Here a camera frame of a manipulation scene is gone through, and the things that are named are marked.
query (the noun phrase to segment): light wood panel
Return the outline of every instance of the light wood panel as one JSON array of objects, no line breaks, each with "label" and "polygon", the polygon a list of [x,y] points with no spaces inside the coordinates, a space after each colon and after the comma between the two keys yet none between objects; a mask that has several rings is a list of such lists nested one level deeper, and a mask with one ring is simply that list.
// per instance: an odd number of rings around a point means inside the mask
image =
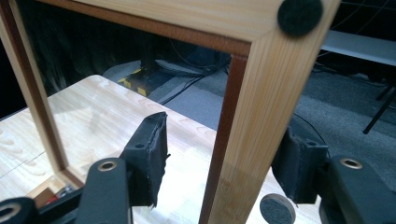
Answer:
[{"label": "light wood panel", "polygon": [[[145,116],[165,111],[168,114],[168,148],[171,157],[166,162],[165,176],[160,189],[158,207],[134,208],[135,223],[197,223],[200,216],[205,184],[211,161],[216,132],[188,119],[164,106],[158,105],[103,77],[88,77],[49,98],[55,112],[69,170],[85,180],[90,165],[107,157],[117,157]],[[0,201],[22,196],[36,187],[49,186],[57,191],[59,176],[51,178],[50,164],[46,161],[43,146],[26,109],[0,122],[0,142],[15,141],[14,146],[0,145],[0,158],[12,155],[12,148],[35,146],[30,161],[20,161],[20,156],[7,159],[15,161],[12,171],[0,177]],[[25,133],[31,138],[21,138]],[[270,192],[281,193],[280,186],[268,175],[258,198]],[[309,205],[297,209],[300,223],[318,223],[318,208]],[[253,209],[248,223],[262,222],[258,205]]]},{"label": "light wood panel", "polygon": [[244,223],[260,192],[304,84],[332,22],[337,1],[310,34],[278,28],[254,41],[209,223]]},{"label": "light wood panel", "polygon": [[252,42],[276,28],[279,0],[77,0],[155,21]]},{"label": "light wood panel", "polygon": [[15,1],[1,1],[0,10],[0,36],[7,56],[48,152],[52,169],[55,172],[60,172],[68,166],[68,163],[50,112],[47,95],[35,64],[33,52],[21,22],[21,15]]}]

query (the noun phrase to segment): wooden frame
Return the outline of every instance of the wooden frame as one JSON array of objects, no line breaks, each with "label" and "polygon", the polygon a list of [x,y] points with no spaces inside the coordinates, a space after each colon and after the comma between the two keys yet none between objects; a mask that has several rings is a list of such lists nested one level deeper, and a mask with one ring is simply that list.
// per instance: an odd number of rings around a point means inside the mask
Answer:
[{"label": "wooden frame", "polygon": [[[308,35],[282,33],[281,0],[50,1],[108,21],[233,54],[200,223],[243,223],[304,88],[339,0]],[[1,1],[0,35],[55,172],[67,161],[15,1]]]}]

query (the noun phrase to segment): light wooden tabletop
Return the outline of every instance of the light wooden tabletop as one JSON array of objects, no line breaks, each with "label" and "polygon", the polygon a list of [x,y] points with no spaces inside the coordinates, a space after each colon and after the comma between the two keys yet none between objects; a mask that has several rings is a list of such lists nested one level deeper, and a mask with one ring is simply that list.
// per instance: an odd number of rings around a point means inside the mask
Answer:
[{"label": "light wooden tabletop", "polygon": [[[134,207],[136,223],[197,223],[216,132],[100,76],[49,98],[67,159],[84,178],[90,164],[118,157],[144,117],[168,114],[168,150],[157,208]],[[53,175],[29,109],[0,122],[0,201],[23,196]],[[282,194],[268,173],[247,223],[265,223],[260,199]],[[319,223],[318,205],[299,205],[296,223]]]}]

